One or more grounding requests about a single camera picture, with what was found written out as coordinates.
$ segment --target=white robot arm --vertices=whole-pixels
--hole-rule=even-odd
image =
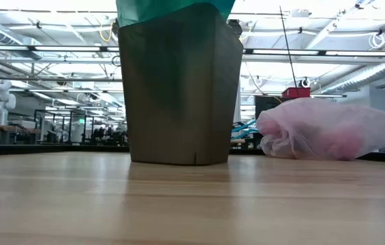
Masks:
[[[15,95],[9,93],[12,82],[0,80],[0,125],[7,124],[7,110],[16,106]]]

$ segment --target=red box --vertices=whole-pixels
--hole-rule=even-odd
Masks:
[[[283,98],[308,98],[310,97],[310,88],[287,88],[282,92]]]

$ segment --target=table surface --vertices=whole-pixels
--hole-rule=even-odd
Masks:
[[[385,163],[0,156],[0,244],[385,245]]]

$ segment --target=plastic bag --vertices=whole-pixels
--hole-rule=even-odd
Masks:
[[[263,111],[257,128],[266,155],[350,160],[385,147],[385,112],[300,98]]]
[[[117,0],[119,25],[124,27],[150,20],[194,3],[211,3],[227,19],[234,0]]]

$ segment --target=yellow cable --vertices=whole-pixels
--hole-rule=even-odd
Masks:
[[[112,27],[113,27],[113,22],[110,23],[109,39],[106,39],[106,38],[104,38],[104,36],[103,36],[103,33],[102,33],[103,24],[101,24],[101,27],[99,28],[99,36],[102,37],[102,39],[103,39],[105,42],[109,42],[110,39],[112,38]]]
[[[242,37],[239,37],[239,40],[241,41],[241,43],[243,43],[243,40],[245,39],[245,38],[247,38],[248,36],[245,36],[244,38],[242,38]]]
[[[277,98],[276,96],[273,96],[273,98],[275,98],[276,100],[278,100],[280,103],[283,103],[283,101],[280,100],[279,98]]]

